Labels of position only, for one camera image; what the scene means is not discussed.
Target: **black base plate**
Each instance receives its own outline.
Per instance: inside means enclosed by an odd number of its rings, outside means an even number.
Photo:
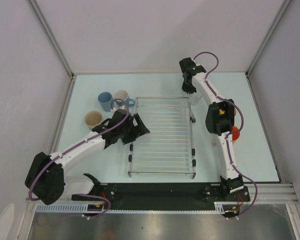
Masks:
[[[211,183],[102,183],[101,191],[111,201],[112,210],[207,211],[214,202],[238,202],[238,195],[249,202],[248,187],[224,195]]]

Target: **mug handle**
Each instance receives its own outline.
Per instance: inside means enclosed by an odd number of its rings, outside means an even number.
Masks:
[[[136,104],[136,101],[133,100],[132,98],[129,98],[129,100],[127,101],[127,103],[129,105],[129,107],[132,107],[132,106],[134,106]]]

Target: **white mug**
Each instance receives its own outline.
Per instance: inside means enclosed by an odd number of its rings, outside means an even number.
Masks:
[[[114,93],[113,97],[114,97],[114,99],[122,99],[122,100],[124,100],[129,107],[132,107],[133,105],[136,104],[136,101],[133,100],[132,98],[129,98],[129,93],[126,90],[123,90],[123,89],[116,91]],[[124,103],[122,101],[120,101],[120,100],[117,100],[115,102],[119,106],[124,105]]]
[[[102,113],[99,111],[90,111],[84,116],[84,123],[88,128],[93,129],[95,126],[100,125],[103,122]]]

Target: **blue mug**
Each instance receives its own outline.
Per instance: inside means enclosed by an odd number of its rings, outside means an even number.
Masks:
[[[126,90],[118,90],[114,93],[114,99],[122,99],[126,102],[126,104],[128,104],[129,107],[132,107],[133,105],[136,104],[136,101],[133,100],[132,98],[129,98],[129,93]],[[119,106],[124,105],[124,103],[120,100],[115,101],[116,104],[118,104]]]
[[[111,102],[113,101],[113,97],[110,92],[104,91],[99,94],[98,101],[106,112],[111,112]]]

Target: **cup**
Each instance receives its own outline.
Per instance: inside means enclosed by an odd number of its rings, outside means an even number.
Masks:
[[[129,93],[126,90],[118,90],[114,93],[114,99],[122,99],[126,102],[126,104],[128,104],[129,107],[132,107],[133,105],[136,104],[136,101],[133,100],[132,98],[129,98]],[[115,101],[116,104],[118,104],[119,106],[124,105],[124,103],[120,100]]]
[[[202,98],[201,94],[199,92],[194,92],[192,94],[189,94],[190,97],[190,105],[195,106],[199,103],[200,99]]]
[[[84,116],[84,123],[88,128],[93,129],[103,122],[102,113],[99,111],[90,111]]]
[[[98,101],[106,112],[111,112],[111,102],[113,101],[113,97],[110,92],[104,91],[99,94]]]

